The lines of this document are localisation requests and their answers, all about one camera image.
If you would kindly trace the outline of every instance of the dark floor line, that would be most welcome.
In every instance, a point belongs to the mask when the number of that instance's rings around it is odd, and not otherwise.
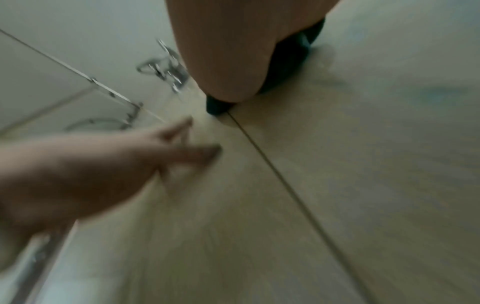
[[[233,115],[228,112],[228,115],[231,119],[236,123],[238,128],[241,132],[246,136],[248,141],[255,147],[257,152],[263,158],[263,160],[267,163],[270,169],[273,171],[275,176],[280,180],[282,185],[285,187],[287,192],[290,196],[294,199],[294,201],[299,206],[301,212],[307,218],[307,221],[312,225],[314,230],[318,233],[318,235],[323,239],[326,243],[327,247],[330,249],[334,257],[340,263],[344,271],[350,276],[353,284],[359,294],[363,297],[363,299],[368,304],[379,304],[380,302],[378,299],[373,295],[373,293],[367,288],[365,283],[362,281],[360,276],[358,275],[357,271],[353,268],[352,264],[349,262],[348,258],[343,254],[343,252],[339,249],[339,247],[335,244],[332,238],[327,234],[325,229],[322,225],[317,221],[315,216],[310,212],[309,208],[305,205],[305,203],[300,199],[300,196],[296,193],[293,187],[285,180],[284,176],[278,171],[278,169],[274,166],[274,164],[269,160],[267,155],[262,151],[262,149],[258,146],[258,144],[253,140],[253,138],[246,132],[246,130],[241,126],[241,124],[233,117]]]

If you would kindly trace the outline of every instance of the person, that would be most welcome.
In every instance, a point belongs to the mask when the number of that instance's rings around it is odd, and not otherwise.
[[[292,75],[339,0],[166,0],[178,50],[214,116]]]
[[[206,165],[220,145],[176,145],[192,118],[168,128],[59,135],[0,149],[0,269],[32,235],[99,214],[128,200],[156,173]]]

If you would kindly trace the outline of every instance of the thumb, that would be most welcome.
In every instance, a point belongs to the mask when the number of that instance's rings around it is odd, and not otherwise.
[[[161,146],[152,157],[159,165],[207,164],[222,152],[220,145],[207,146]]]

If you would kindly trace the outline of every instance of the metal fixture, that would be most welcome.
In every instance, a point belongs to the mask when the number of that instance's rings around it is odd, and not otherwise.
[[[154,75],[167,82],[171,89],[178,93],[190,78],[186,68],[180,63],[177,52],[168,47],[162,40],[156,40],[165,52],[161,58],[151,58],[136,67],[139,73]]]

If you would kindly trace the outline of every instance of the hand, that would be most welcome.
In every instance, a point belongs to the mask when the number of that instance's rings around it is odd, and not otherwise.
[[[0,150],[0,217],[33,234],[115,206],[155,172],[205,165],[219,145],[174,145],[192,119],[160,130],[64,135]]]

